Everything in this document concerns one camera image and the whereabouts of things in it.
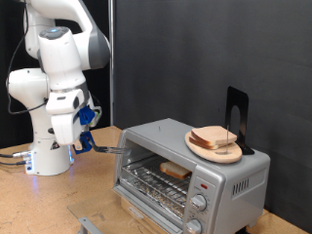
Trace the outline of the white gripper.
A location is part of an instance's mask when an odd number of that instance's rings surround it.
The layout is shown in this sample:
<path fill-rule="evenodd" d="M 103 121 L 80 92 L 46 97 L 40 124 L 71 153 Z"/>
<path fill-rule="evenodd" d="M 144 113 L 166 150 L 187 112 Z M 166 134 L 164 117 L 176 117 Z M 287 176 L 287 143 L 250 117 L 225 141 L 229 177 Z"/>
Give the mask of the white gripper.
<path fill-rule="evenodd" d="M 57 142 L 74 143 L 78 151 L 83 149 L 78 139 L 82 132 L 95 127 L 101 117 L 101 107 L 83 94 L 51 94 L 51 122 Z"/>

